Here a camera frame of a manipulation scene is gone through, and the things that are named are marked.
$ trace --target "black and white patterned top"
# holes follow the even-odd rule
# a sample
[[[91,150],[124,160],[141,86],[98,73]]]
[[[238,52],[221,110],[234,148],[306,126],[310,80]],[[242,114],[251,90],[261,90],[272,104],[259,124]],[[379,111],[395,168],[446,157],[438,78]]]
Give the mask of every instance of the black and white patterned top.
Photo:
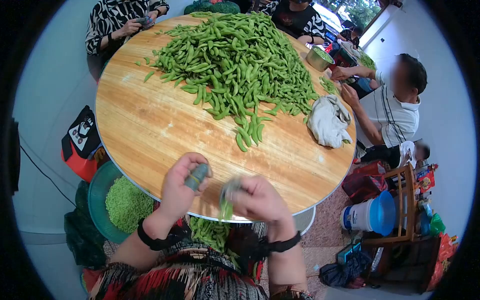
[[[359,47],[360,38],[359,37],[352,38],[352,31],[350,29],[343,30],[342,32],[340,32],[340,35],[343,36],[344,38],[346,38],[347,41],[352,42],[352,44],[355,47],[357,47],[357,48]]]
[[[275,26],[294,38],[304,35],[325,37],[324,23],[311,5],[303,11],[293,12],[288,0],[278,0],[270,2],[262,12],[272,16]]]
[[[113,45],[100,51],[102,38],[121,29],[128,20],[145,17],[161,6],[166,7],[168,11],[169,6],[165,0],[100,0],[93,7],[88,20],[85,40],[87,53],[99,55],[103,52],[111,52],[113,54],[120,48],[125,38],[115,41]]]

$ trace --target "stainless steel bowl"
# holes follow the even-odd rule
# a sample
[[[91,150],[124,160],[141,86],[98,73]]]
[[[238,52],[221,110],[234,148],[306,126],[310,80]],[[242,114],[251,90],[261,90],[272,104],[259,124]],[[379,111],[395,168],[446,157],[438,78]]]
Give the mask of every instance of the stainless steel bowl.
[[[306,60],[316,70],[319,70],[320,72],[323,72],[331,65],[331,63],[324,60],[320,55],[317,54],[317,52],[315,52],[315,50],[313,50],[313,48],[319,48],[321,51],[325,52],[322,48],[317,47],[317,46],[313,46],[310,49],[310,51],[308,52]]]

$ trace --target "chair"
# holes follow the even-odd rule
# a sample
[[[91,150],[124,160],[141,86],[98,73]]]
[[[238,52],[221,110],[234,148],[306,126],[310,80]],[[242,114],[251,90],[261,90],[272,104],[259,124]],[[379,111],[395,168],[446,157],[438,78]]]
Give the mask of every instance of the chair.
[[[390,172],[384,174],[384,179],[387,178],[398,178],[398,198],[399,198],[399,211],[398,211],[398,233],[396,237],[387,237],[387,238],[374,238],[374,239],[365,239],[363,242],[365,244],[379,244],[379,243],[389,243],[389,242],[398,242],[398,241],[413,241],[414,238],[414,227],[415,227],[415,211],[416,211],[416,202],[415,202],[415,176],[413,174],[413,167],[411,163],[408,163],[406,166],[393,169]],[[403,209],[403,195],[407,194],[407,212],[404,213]],[[407,226],[405,227],[405,235],[402,235],[403,220],[407,218]]]

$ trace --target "man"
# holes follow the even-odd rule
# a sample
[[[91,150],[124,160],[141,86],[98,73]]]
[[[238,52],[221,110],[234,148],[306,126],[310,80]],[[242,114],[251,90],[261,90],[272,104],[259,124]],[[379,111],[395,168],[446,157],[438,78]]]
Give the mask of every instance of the man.
[[[391,72],[374,71],[366,67],[336,67],[332,80],[344,80],[357,75],[377,81],[379,87],[359,100],[357,92],[342,85],[342,97],[355,113],[357,154],[374,145],[387,148],[400,145],[413,137],[419,125],[419,94],[427,85],[423,65],[406,53],[398,55]]]

